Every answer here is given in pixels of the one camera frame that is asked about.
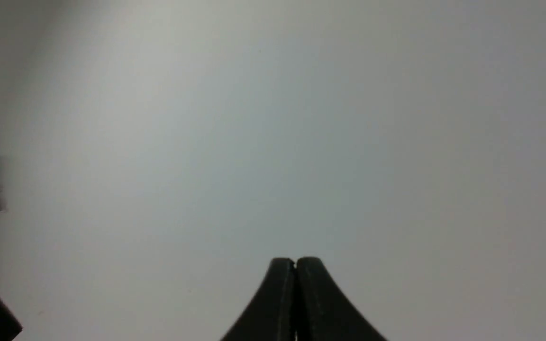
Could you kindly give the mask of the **right gripper black camera left finger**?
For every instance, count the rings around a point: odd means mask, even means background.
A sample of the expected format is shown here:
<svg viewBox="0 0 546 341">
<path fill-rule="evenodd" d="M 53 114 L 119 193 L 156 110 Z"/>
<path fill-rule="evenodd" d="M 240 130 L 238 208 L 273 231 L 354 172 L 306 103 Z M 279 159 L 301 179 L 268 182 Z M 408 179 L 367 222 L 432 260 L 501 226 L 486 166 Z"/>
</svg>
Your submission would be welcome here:
<svg viewBox="0 0 546 341">
<path fill-rule="evenodd" d="M 264 279 L 224 341 L 294 341 L 294 262 L 274 258 Z"/>
</svg>

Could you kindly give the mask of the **right gripper black camera right finger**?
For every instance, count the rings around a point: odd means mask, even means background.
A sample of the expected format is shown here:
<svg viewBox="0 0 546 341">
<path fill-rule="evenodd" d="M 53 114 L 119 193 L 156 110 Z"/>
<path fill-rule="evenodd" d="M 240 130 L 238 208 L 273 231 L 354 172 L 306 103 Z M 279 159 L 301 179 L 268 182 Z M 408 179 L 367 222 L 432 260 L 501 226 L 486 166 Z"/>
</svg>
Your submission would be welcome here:
<svg viewBox="0 0 546 341">
<path fill-rule="evenodd" d="M 343 294 L 323 261 L 298 259 L 295 266 L 298 300 L 295 308 L 300 341 L 384 341 Z"/>
</svg>

